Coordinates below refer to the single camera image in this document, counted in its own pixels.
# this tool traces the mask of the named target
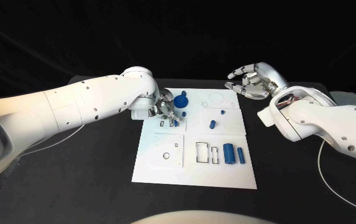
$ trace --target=blue object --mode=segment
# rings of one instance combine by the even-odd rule
[[[210,129],[214,128],[214,124],[216,124],[216,122],[214,122],[214,120],[211,120],[210,125],[209,125],[209,128],[210,128]]]
[[[173,104],[177,108],[183,108],[187,106],[187,97],[186,97],[187,93],[184,91],[181,91],[181,94],[178,96],[174,97],[173,99]]]
[[[243,157],[243,153],[242,153],[242,148],[237,148],[237,154],[239,154],[239,163],[245,164],[245,157]]]
[[[224,157],[224,163],[226,164],[235,164],[235,153],[233,153],[233,146],[230,143],[226,143],[223,145],[223,157]]]

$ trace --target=robotic hand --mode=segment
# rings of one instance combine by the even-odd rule
[[[151,72],[128,68],[111,75],[17,97],[0,99],[0,173],[21,152],[53,134],[95,122],[125,109],[144,120],[174,113],[173,95],[158,89]]]
[[[275,124],[292,142],[314,134],[338,152],[356,157],[356,106],[337,106],[312,88],[289,87],[276,70],[263,62],[242,66],[227,78],[243,73],[243,86],[232,82],[226,82],[224,86],[255,100],[265,99],[271,94],[269,106],[258,112],[265,126]]]

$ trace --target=white board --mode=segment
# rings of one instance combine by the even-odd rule
[[[170,127],[168,120],[161,120],[160,116],[144,120],[132,182],[256,189],[236,94],[227,89],[168,90],[173,96],[183,90],[187,93],[187,106],[174,108],[180,117],[186,112],[184,121],[178,127]],[[209,128],[211,120],[214,129]],[[196,162],[196,142],[207,143],[207,163]],[[233,145],[235,164],[224,164],[224,143]],[[239,163],[237,147],[243,150],[245,164]],[[217,164],[213,164],[211,152],[217,154]]]

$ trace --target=black table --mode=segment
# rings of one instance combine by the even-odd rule
[[[224,81],[157,79],[157,83],[223,88]],[[327,92],[317,83],[294,85]],[[354,222],[356,209],[330,192],[318,175],[321,139],[288,141],[256,115],[269,98],[237,98],[258,190],[131,183],[142,121],[131,120],[125,111],[88,124],[56,147],[21,158],[0,191],[0,223],[129,223],[178,210],[232,212],[276,223]],[[54,135],[49,143],[73,131]],[[325,145],[321,170],[334,190],[356,202],[356,159]]]

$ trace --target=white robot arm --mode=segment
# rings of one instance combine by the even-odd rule
[[[226,82],[224,86],[255,100],[271,94],[269,106],[258,112],[265,126],[275,124],[292,142],[314,134],[338,152],[356,157],[356,106],[337,106],[327,95],[312,88],[289,87],[276,70],[263,62],[240,67],[227,78],[243,73],[243,86],[232,82]]]
[[[162,113],[180,122],[167,91],[145,68],[131,67],[121,75],[0,99],[0,173],[37,141],[125,109],[135,120]]]

